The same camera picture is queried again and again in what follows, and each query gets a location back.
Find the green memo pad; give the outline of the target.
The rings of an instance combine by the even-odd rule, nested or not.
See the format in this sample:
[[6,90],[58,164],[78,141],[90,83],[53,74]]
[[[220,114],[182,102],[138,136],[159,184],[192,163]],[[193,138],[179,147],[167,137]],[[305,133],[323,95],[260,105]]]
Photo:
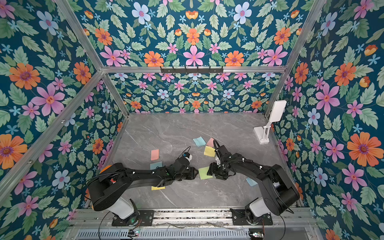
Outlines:
[[198,169],[198,171],[199,171],[199,176],[200,176],[200,179],[201,179],[201,180],[207,180],[207,179],[211,179],[211,178],[213,178],[212,175],[208,175],[209,168],[210,168],[210,167],[204,167],[204,168],[200,168],[200,169]]

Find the torn yellow memo page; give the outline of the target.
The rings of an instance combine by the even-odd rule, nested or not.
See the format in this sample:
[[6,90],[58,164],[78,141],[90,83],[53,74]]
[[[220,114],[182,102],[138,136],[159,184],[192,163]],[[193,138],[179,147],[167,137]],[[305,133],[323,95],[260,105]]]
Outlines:
[[216,150],[213,147],[206,146],[204,150],[204,155],[208,157],[215,157],[216,156]]

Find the torn pink memo page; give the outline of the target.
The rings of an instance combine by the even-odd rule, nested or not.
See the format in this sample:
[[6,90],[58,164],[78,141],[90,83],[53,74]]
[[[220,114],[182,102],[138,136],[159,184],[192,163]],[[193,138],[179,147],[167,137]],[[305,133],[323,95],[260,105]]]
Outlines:
[[210,138],[206,145],[211,147],[211,148],[214,148],[214,139]]

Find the torn blue memo page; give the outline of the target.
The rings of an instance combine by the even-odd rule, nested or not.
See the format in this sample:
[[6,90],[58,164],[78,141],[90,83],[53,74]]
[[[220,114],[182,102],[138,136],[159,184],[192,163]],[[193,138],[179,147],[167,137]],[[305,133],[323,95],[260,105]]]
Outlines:
[[197,147],[202,147],[206,145],[206,141],[202,137],[194,138],[193,141]]

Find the blue memo pad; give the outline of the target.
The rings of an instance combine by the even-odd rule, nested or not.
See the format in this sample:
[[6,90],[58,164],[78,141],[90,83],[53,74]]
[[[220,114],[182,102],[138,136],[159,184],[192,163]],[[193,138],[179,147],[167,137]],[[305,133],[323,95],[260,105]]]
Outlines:
[[161,167],[163,167],[163,163],[162,162],[157,162],[157,163],[150,164],[150,169],[151,170],[155,170],[155,169],[161,168]]

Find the yellow memo pad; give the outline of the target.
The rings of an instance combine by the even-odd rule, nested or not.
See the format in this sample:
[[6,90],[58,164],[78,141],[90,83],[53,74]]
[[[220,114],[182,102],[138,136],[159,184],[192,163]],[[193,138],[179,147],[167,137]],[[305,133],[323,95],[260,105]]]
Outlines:
[[152,191],[156,191],[156,190],[164,190],[166,187],[151,187],[151,190]]

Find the pink memo pad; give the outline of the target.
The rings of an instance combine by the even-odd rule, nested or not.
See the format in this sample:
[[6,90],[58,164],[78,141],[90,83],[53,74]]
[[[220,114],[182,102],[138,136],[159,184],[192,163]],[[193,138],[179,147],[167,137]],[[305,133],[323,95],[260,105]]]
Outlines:
[[160,151],[159,149],[156,149],[156,150],[152,150],[151,151],[151,161],[156,161],[159,159],[159,156],[160,156]]

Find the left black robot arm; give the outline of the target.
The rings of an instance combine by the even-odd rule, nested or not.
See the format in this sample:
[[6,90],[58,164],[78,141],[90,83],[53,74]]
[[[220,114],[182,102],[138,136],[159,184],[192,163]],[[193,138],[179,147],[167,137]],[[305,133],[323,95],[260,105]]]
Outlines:
[[132,188],[166,187],[175,181],[194,180],[198,170],[190,166],[191,155],[184,154],[167,167],[153,170],[135,170],[124,167],[122,163],[107,166],[88,183],[93,210],[108,210],[122,220],[137,214],[132,200],[123,198],[123,193]]

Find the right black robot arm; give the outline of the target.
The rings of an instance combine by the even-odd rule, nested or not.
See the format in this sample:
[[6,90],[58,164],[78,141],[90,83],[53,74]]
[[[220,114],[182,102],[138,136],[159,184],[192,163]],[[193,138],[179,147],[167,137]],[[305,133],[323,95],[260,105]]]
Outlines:
[[266,214],[281,215],[300,199],[296,185],[280,165],[266,166],[243,157],[231,154],[225,146],[215,146],[216,163],[211,163],[207,175],[219,180],[227,180],[230,172],[242,174],[255,181],[261,197],[245,206],[245,218],[255,225]]

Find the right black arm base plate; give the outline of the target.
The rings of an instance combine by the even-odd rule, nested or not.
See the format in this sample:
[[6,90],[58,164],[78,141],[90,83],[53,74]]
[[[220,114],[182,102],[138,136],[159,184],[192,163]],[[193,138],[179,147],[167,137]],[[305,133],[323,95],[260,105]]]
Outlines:
[[253,215],[250,210],[232,209],[232,221],[234,226],[272,226],[273,219],[271,214],[264,214],[261,217]]

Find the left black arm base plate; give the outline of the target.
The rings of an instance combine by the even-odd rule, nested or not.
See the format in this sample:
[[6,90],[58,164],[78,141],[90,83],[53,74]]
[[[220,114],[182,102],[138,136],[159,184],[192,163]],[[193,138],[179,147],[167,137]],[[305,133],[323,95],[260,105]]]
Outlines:
[[112,221],[113,227],[149,227],[152,226],[154,220],[153,210],[138,210],[126,219],[121,219],[117,215],[114,216]]

